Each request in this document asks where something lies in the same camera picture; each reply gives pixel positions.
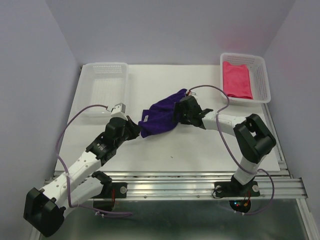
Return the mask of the purple towel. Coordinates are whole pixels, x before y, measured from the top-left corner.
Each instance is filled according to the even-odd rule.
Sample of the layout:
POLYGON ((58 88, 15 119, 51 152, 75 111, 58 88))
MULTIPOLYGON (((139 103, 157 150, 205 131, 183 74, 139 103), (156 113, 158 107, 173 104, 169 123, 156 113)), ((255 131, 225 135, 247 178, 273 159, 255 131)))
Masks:
POLYGON ((175 103, 185 97, 186 92, 187 89, 182 88, 142 111, 141 120, 138 122, 142 138, 169 132, 177 126, 178 123, 173 122, 175 103))

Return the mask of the pink microfiber towel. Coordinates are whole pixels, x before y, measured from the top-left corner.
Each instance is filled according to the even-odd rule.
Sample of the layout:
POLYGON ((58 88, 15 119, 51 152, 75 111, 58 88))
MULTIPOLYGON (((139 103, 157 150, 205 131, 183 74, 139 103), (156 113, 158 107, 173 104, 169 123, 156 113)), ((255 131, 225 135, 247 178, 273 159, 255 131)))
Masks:
POLYGON ((250 72, 245 64, 233 65, 228 61, 222 64, 223 91, 229 98, 252 100, 250 72))

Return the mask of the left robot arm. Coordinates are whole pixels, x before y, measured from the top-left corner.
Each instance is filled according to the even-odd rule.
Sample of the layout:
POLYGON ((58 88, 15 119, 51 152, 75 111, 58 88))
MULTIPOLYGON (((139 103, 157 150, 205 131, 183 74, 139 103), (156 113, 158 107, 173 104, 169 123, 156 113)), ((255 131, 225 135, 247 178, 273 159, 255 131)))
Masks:
POLYGON ((41 189, 26 195, 23 217, 44 237, 55 234, 67 215, 96 196, 114 199, 117 189, 100 168, 125 142, 136 139, 140 128, 129 116, 112 117, 105 130, 86 147, 64 173, 41 189))

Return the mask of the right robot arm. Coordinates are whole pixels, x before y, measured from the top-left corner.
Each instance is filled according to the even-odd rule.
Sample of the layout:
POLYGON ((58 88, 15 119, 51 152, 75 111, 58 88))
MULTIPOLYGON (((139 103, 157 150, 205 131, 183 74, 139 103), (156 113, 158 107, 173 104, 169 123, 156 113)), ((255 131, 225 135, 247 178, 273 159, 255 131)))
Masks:
POLYGON ((262 160, 276 146, 277 142, 265 122, 255 113, 247 117, 221 114, 213 109, 202 109, 195 97, 183 97, 174 104, 173 119, 183 125, 192 125, 203 130, 218 131, 229 154, 232 154, 223 134, 236 138, 242 154, 238 169, 230 182, 231 192, 242 195, 248 190, 248 183, 254 179, 262 160))

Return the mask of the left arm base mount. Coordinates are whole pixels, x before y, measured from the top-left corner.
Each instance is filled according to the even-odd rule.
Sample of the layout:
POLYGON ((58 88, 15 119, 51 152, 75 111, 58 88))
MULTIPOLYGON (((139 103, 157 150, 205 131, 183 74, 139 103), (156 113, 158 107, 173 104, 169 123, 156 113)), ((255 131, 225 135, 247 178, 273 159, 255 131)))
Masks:
POLYGON ((114 182, 112 178, 102 171, 95 171, 84 183, 91 183, 86 192, 93 199, 125 199, 127 197, 128 183, 114 182))

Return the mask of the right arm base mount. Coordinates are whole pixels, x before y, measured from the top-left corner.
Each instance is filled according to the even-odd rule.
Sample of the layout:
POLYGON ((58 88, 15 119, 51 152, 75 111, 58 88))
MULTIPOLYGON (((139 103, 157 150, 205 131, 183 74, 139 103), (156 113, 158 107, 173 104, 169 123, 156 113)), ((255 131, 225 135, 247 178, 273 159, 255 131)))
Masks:
POLYGON ((215 199, 259 197, 260 195, 260 189, 255 178, 242 185, 233 176, 229 181, 215 182, 212 191, 212 197, 215 199))

